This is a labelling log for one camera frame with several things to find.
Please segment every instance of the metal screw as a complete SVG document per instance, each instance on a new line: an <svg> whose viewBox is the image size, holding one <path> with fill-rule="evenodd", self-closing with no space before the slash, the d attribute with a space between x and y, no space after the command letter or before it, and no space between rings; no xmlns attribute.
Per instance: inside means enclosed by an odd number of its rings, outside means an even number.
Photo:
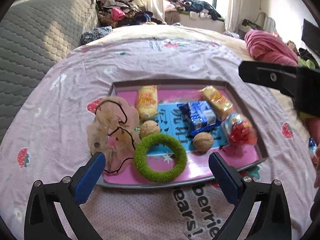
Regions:
<svg viewBox="0 0 320 240"><path fill-rule="evenodd" d="M248 183L252 181L252 179L249 176L243 177L243 180Z"/></svg>
<svg viewBox="0 0 320 240"><path fill-rule="evenodd" d="M271 80L272 80L273 82L276 82L276 81L277 81L277 75L274 74L274 73L271 73L271 74L270 74L270 78L271 78Z"/></svg>
<svg viewBox="0 0 320 240"><path fill-rule="evenodd" d="M281 181L279 181L278 179L275 179L275 184L276 184L277 186L280 186L280 185L281 185Z"/></svg>
<svg viewBox="0 0 320 240"><path fill-rule="evenodd" d="M69 183L70 180L71 180L71 178L70 178L69 176L66 176L66 177L64 177L64 178L62 179L62 182L63 182L63 183Z"/></svg>
<svg viewBox="0 0 320 240"><path fill-rule="evenodd" d="M41 180L36 180L33 185L39 187L41 185Z"/></svg>

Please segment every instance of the green hair tie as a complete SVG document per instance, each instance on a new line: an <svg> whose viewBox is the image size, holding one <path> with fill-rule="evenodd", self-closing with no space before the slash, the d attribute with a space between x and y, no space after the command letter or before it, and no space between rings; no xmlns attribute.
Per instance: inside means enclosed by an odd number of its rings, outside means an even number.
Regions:
<svg viewBox="0 0 320 240"><path fill-rule="evenodd" d="M176 165L168 171L154 171L150 169L147 163L147 151L155 144L168 146L175 155ZM134 163L138 172L146 179L154 182L167 182L178 177L186 168L187 155L184 147L174 137L164 134L150 134L142 139L136 148Z"/></svg>

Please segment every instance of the strawberry print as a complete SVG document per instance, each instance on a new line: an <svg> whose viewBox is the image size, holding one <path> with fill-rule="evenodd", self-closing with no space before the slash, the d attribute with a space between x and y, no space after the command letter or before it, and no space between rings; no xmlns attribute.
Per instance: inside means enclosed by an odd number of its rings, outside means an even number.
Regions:
<svg viewBox="0 0 320 240"><path fill-rule="evenodd" d="M82 48L82 49L80 50L80 52L81 52L82 54L87 53L88 51L89 51L89 48Z"/></svg>
<svg viewBox="0 0 320 240"><path fill-rule="evenodd" d="M313 156L313 157L311 158L311 160L312 160L313 165L317 165L318 162L319 162L319 157Z"/></svg>
<svg viewBox="0 0 320 240"><path fill-rule="evenodd" d="M293 131L287 122L283 124L281 132L285 138L293 138L294 137Z"/></svg>
<svg viewBox="0 0 320 240"><path fill-rule="evenodd" d="M30 158L30 154L28 153L28 149L27 148L21 149L17 158L20 168L23 169L29 165L29 158Z"/></svg>
<svg viewBox="0 0 320 240"><path fill-rule="evenodd" d="M179 47L179 44L178 44L178 43L168 42L168 43L166 43L164 46L165 46L165 47L176 48L176 47Z"/></svg>
<svg viewBox="0 0 320 240"><path fill-rule="evenodd" d="M95 114L96 110L97 110L97 106L99 105L99 103L101 102L102 99L103 98L99 98L99 99L93 101L92 103L88 104L87 105L88 111Z"/></svg>

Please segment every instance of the gray quilted pillow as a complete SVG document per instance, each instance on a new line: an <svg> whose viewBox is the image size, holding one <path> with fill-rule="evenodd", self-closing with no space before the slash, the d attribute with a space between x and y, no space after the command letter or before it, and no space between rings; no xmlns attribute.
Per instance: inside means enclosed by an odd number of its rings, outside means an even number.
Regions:
<svg viewBox="0 0 320 240"><path fill-rule="evenodd" d="M96 0L29 0L0 22L0 143L44 75L94 29Z"/></svg>

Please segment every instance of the cable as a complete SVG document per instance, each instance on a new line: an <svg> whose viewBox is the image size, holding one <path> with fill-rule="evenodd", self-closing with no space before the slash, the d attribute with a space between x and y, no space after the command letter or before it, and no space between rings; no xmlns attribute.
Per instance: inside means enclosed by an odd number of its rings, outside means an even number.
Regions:
<svg viewBox="0 0 320 240"><path fill-rule="evenodd" d="M277 32L277 29L276 29L276 22L275 22L275 20L274 20L273 18L269 17L269 16L268 16L268 14L266 14L265 12L261 12L261 13L259 13L259 14L258 14L258 17L257 17L257 19L256 19L256 21L255 21L254 23L256 23L256 22L258 21L259 16L260 16L261 14L264 14L266 18L268 18L268 19L271 19L271 20L272 20L272 27L273 27L274 31L275 31L275 32Z"/></svg>

